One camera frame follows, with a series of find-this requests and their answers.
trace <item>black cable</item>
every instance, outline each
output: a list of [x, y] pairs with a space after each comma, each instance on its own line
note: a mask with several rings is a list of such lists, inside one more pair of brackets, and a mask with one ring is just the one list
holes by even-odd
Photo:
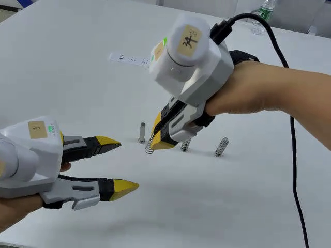
[[[273, 47], [280, 59], [280, 61], [282, 62], [283, 66], [288, 68], [289, 65], [283, 55], [283, 53], [281, 52], [278, 44], [277, 44], [277, 40], [276, 37], [274, 35], [273, 30], [271, 29], [270, 25], [260, 16], [256, 15], [256, 14], [252, 14], [252, 13], [244, 13], [244, 14], [239, 14], [236, 15], [233, 18], [230, 18], [228, 21], [223, 21], [222, 23], [215, 25], [212, 28], [212, 39], [217, 43], [217, 44], [221, 44], [224, 39], [229, 35], [229, 33], [232, 31], [232, 25], [240, 20], [240, 19], [254, 19], [258, 22], [260, 22], [262, 24], [262, 26], [266, 29], [270, 40], [273, 44]], [[303, 236], [304, 236], [304, 242], [305, 242], [305, 247], [309, 248], [309, 243], [308, 243], [308, 235], [307, 235], [307, 230], [306, 230], [306, 224], [305, 224], [305, 219], [304, 219], [304, 215], [300, 206], [300, 201], [298, 198], [298, 194], [297, 194], [297, 159], [296, 159], [296, 137], [295, 137], [295, 125], [294, 125], [294, 118], [291, 116], [290, 117], [290, 125], [291, 125], [291, 136], [292, 136], [292, 162], [293, 162], [293, 195], [294, 195], [294, 200], [295, 200], [295, 204], [296, 207], [298, 209], [298, 213], [299, 213], [299, 217], [300, 217], [300, 222], [301, 222], [301, 227], [302, 227], [302, 231], [303, 231]]]

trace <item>hand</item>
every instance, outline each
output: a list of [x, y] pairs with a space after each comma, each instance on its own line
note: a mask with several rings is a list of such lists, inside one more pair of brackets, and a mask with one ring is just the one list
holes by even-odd
[[277, 109], [277, 92], [282, 87], [278, 79], [284, 70], [287, 69], [255, 61], [236, 65], [227, 83], [208, 100], [206, 112], [215, 116]]
[[[70, 164], [64, 164], [61, 171], [67, 171], [70, 168]], [[25, 218], [29, 213], [41, 208], [42, 203], [39, 195], [15, 199], [0, 198], [0, 233]]]

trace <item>metal spring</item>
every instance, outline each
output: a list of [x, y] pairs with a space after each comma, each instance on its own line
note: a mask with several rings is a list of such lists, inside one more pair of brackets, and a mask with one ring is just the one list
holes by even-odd
[[228, 144], [229, 144], [229, 139], [227, 137], [223, 138], [215, 151], [215, 156], [220, 157], [225, 151]]
[[148, 143], [147, 143], [147, 145], [146, 145], [146, 148], [145, 148], [145, 152], [146, 152], [147, 154], [152, 154], [152, 153], [154, 152], [154, 150], [151, 148], [154, 137], [155, 137], [155, 134], [152, 133], [152, 135], [151, 135], [151, 137], [149, 138], [149, 141], [148, 141]]
[[183, 143], [182, 143], [182, 147], [180, 148], [183, 152], [185, 152], [185, 151], [187, 151], [188, 150], [188, 147], [190, 146], [190, 143], [191, 143], [191, 138], [190, 139], [188, 139], [188, 140], [186, 140], [186, 141], [184, 141]]

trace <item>black strap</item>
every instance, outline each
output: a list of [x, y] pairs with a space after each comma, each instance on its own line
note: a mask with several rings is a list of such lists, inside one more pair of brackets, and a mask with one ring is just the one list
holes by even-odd
[[61, 209], [63, 205], [63, 201], [55, 202], [55, 203], [43, 203], [42, 206], [47, 209]]
[[239, 63], [248, 60], [254, 60], [256, 62], [260, 62], [257, 57], [239, 50], [230, 51], [229, 53], [234, 65], [238, 65]]
[[210, 116], [209, 114], [207, 114], [206, 112], [203, 112], [203, 114], [195, 119], [193, 121], [194, 124], [196, 124], [199, 127], [208, 127], [210, 123], [212, 123], [212, 121], [215, 119], [215, 116]]

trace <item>water bottle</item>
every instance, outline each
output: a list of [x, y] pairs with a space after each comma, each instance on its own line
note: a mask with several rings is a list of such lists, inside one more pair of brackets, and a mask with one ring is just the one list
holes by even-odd
[[[265, 0], [264, 3], [259, 8], [257, 13], [258, 16], [262, 17], [264, 20], [268, 21], [274, 11], [274, 7], [276, 5], [277, 0]], [[255, 35], [264, 35], [265, 28], [256, 20], [253, 21], [252, 32]]]

